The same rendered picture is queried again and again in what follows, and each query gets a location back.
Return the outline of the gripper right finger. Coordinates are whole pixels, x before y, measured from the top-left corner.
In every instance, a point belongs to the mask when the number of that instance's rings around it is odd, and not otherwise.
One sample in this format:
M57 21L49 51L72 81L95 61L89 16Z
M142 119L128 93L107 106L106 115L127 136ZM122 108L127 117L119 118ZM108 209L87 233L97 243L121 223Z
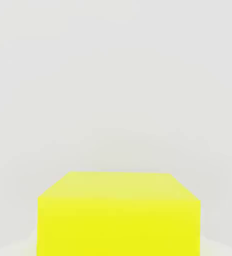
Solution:
M232 247L201 236L200 256L232 256Z

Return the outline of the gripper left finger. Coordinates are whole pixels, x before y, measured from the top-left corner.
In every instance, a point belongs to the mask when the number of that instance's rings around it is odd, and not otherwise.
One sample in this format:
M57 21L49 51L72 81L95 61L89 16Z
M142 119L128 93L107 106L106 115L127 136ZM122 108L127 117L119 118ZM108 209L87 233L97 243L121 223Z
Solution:
M26 239L0 248L0 256L37 256L37 230L33 230Z

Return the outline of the small yellow cube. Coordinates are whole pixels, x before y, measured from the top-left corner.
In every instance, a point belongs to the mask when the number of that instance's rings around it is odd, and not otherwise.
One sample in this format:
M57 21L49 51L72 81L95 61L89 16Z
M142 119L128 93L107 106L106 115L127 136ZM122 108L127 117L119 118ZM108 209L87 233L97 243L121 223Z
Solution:
M200 256L200 233L169 173L71 171L37 199L36 256Z

